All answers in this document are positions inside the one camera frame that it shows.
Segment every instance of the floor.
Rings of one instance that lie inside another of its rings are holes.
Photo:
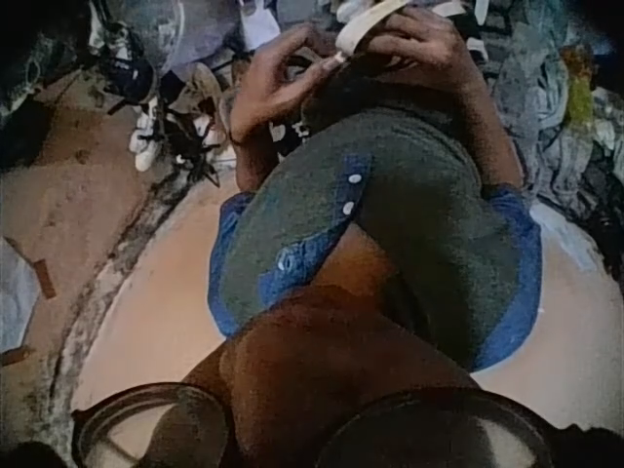
[[[126,146],[135,118],[131,109],[107,117],[62,102],[34,166],[0,179],[2,236],[28,260],[46,260],[57,293],[35,306],[24,343],[34,353],[2,369],[0,447],[32,434],[71,305],[160,177],[134,169]]]
[[[179,380],[220,344],[206,304],[207,260],[218,206],[233,191],[231,178],[218,191],[196,187],[152,244],[106,318],[75,408],[141,383]],[[563,227],[587,243],[575,226]],[[533,333],[510,359],[475,378],[558,426],[624,434],[622,299],[595,255],[583,264],[560,245],[563,227],[543,229],[543,296]]]

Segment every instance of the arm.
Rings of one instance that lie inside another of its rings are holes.
[[[313,26],[304,24],[280,35],[253,57],[229,119],[237,157],[236,181],[242,191],[256,191],[278,164],[267,124],[298,108],[339,66],[334,58],[327,58],[288,82],[288,59],[302,47],[327,55],[332,52],[327,41]]]
[[[421,8],[404,8],[388,18],[367,50],[413,62],[384,76],[384,81],[433,88],[455,97],[466,122],[468,149],[484,184],[522,186],[520,164],[488,86],[449,19]]]

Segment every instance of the hand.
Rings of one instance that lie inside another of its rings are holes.
[[[485,83],[453,23],[423,8],[405,7],[391,15],[365,51],[414,62],[408,68],[381,75],[386,82],[455,95],[472,93]]]
[[[255,53],[232,106],[232,139],[245,141],[262,125],[296,109],[340,65],[334,58],[326,58],[312,64],[293,82],[288,82],[286,62],[302,47],[308,47],[320,56],[335,52],[332,41],[325,40],[312,25],[303,24]]]

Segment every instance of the person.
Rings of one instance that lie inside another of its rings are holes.
[[[328,58],[286,80],[304,46]],[[393,14],[360,52],[407,65],[351,87],[332,52],[310,25],[282,34],[229,116],[241,192],[221,208],[208,292],[227,339],[185,382],[228,408],[250,466],[304,466],[384,397],[477,388],[469,372],[518,349],[537,313],[522,168],[452,22]],[[269,123],[313,95],[339,96],[333,122],[279,163]]]

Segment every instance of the dark skin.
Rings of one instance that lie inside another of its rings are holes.
[[[254,57],[231,114],[241,190],[256,191],[278,164],[268,122],[299,106],[337,67],[327,58],[287,83],[284,63],[303,46],[330,55],[328,44],[306,25]],[[382,79],[453,95],[484,183],[522,185],[486,83],[450,21],[405,8],[363,52],[413,60]],[[293,466],[325,429],[385,395],[476,386],[454,362],[381,314],[379,292],[394,272],[383,249],[352,224],[309,286],[254,319],[186,377],[229,408],[246,465]]]

